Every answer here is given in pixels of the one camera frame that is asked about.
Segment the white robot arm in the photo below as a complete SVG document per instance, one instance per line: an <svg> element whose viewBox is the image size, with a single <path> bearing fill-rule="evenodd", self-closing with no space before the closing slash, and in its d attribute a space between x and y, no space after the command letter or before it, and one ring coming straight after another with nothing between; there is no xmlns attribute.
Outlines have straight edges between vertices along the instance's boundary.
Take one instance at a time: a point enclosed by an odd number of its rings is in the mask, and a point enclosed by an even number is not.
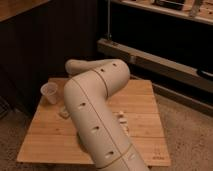
<svg viewBox="0 0 213 171"><path fill-rule="evenodd" d="M64 103L98 171L149 171L106 100L124 88L130 71L120 59L69 60Z"/></svg>

